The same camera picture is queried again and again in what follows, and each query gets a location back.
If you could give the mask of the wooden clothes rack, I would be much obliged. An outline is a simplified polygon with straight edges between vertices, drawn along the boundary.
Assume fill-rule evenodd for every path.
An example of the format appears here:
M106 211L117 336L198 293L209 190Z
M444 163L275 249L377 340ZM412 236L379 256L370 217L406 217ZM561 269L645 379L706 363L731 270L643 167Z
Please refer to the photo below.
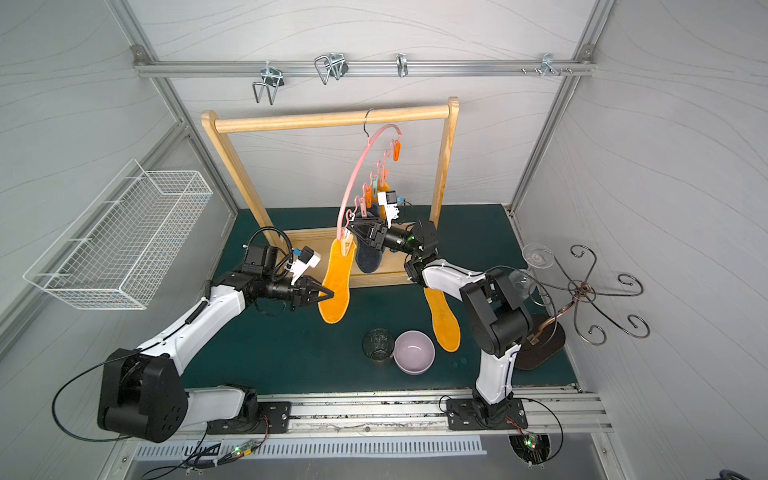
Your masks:
M229 134L356 125L368 126L369 124L389 126L390 124L414 121L444 120L429 216L429 219L437 226L446 191L459 111L460 100L458 97L452 96L449 97L446 103L433 106L236 119L221 119L215 111L206 110L201 115L201 124L257 223L259 226L264 227L273 226L273 222L230 140ZM337 226L332 228L290 230L287 233L291 240L307 241L312 248L319 249L321 253L329 253L337 237ZM404 259L403 254L385 253L383 257L383 271L381 273L364 274L360 273L359 269L351 269L350 287L362 288L405 284L407 278L402 267L402 259Z

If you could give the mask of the yellow insole front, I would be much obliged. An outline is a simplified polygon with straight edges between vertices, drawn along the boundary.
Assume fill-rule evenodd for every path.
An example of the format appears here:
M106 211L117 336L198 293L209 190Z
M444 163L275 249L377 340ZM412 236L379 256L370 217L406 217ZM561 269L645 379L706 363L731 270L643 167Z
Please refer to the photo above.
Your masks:
M432 329L440 347L454 353L460 348L461 331L457 318L442 291L425 288L424 295L431 312Z

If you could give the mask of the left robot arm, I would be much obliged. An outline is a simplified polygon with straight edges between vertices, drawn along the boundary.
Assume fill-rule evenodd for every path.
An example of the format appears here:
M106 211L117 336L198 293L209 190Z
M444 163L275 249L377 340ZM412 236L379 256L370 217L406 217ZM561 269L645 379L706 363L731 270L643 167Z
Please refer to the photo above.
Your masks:
M191 425L237 420L256 422L258 402L246 387L187 389L185 368L230 320L259 299L304 307L334 293L311 276L296 281L230 272L208 295L134 350L118 349L104 366L97 425L100 429L162 443Z

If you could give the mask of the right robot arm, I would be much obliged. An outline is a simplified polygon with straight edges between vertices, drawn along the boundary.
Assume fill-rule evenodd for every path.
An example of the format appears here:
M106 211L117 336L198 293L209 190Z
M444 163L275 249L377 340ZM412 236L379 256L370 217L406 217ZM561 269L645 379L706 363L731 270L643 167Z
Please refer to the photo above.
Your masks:
M409 280L462 302L481 349L473 389L475 415L488 424L504 414L514 399L514 363L532 327L531 314L510 275L500 267L466 270L440 257L438 233L431 221L403 229L383 219L358 218L350 221L347 230L368 247L405 253Z

